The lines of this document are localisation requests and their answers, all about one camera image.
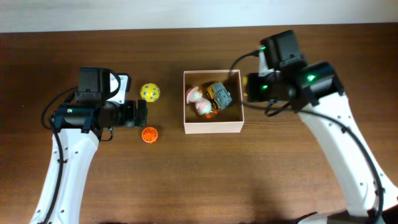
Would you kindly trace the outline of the yellow ball blue letters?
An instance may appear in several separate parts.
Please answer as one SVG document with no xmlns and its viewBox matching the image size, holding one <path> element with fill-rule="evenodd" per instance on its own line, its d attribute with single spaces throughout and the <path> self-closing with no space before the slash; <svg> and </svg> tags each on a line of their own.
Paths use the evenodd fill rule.
<svg viewBox="0 0 398 224">
<path fill-rule="evenodd" d="M 146 83 L 140 89 L 140 96 L 146 102 L 155 102 L 160 97 L 160 88 L 155 83 Z"/>
</svg>

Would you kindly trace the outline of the grey yellow toy truck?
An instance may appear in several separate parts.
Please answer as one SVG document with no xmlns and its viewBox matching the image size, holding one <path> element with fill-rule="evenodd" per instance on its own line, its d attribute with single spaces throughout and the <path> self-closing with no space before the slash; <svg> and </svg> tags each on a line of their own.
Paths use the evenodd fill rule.
<svg viewBox="0 0 398 224">
<path fill-rule="evenodd" d="M 231 93 L 222 82 L 214 82 L 206 89 L 207 97 L 216 110 L 223 110 L 232 103 Z"/>
</svg>

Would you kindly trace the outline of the white duck pink hat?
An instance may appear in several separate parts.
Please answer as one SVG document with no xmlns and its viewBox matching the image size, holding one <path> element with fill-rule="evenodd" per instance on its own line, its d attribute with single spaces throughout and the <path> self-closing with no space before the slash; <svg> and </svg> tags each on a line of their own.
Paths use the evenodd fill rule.
<svg viewBox="0 0 398 224">
<path fill-rule="evenodd" d="M 198 86 L 190 88 L 185 94 L 186 104 L 193 103 L 196 112 L 199 116 L 205 116 L 207 119 L 211 118 L 211 114 L 218 114 L 217 110 L 212 108 L 209 100 L 203 97 L 203 92 Z"/>
</svg>

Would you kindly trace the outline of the colourful puzzle cube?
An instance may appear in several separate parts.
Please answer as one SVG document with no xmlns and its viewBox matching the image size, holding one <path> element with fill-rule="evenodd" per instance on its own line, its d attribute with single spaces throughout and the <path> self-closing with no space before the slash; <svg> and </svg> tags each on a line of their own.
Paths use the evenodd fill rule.
<svg viewBox="0 0 398 224">
<path fill-rule="evenodd" d="M 248 77 L 242 78 L 242 90 L 243 90 L 243 95 L 247 96 L 248 95 Z"/>
</svg>

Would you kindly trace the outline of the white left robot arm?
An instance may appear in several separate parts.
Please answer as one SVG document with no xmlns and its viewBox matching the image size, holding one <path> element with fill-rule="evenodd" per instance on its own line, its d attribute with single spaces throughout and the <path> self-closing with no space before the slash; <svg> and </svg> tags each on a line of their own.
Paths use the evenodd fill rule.
<svg viewBox="0 0 398 224">
<path fill-rule="evenodd" d="M 144 127 L 144 100 L 101 107 L 64 103 L 50 118 L 52 155 L 31 223 L 78 223 L 86 178 L 104 129 Z"/>
</svg>

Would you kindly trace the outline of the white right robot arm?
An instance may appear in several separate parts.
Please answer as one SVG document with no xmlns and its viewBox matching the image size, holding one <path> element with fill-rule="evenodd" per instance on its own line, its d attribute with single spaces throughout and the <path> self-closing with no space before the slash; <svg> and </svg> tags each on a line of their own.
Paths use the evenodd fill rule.
<svg viewBox="0 0 398 224">
<path fill-rule="evenodd" d="M 312 132 L 331 166 L 346 207 L 310 213 L 296 223 L 397 223 L 397 187 L 373 156 L 351 112 L 348 97 L 327 62 L 247 76 L 247 106 L 287 101 Z"/>
</svg>

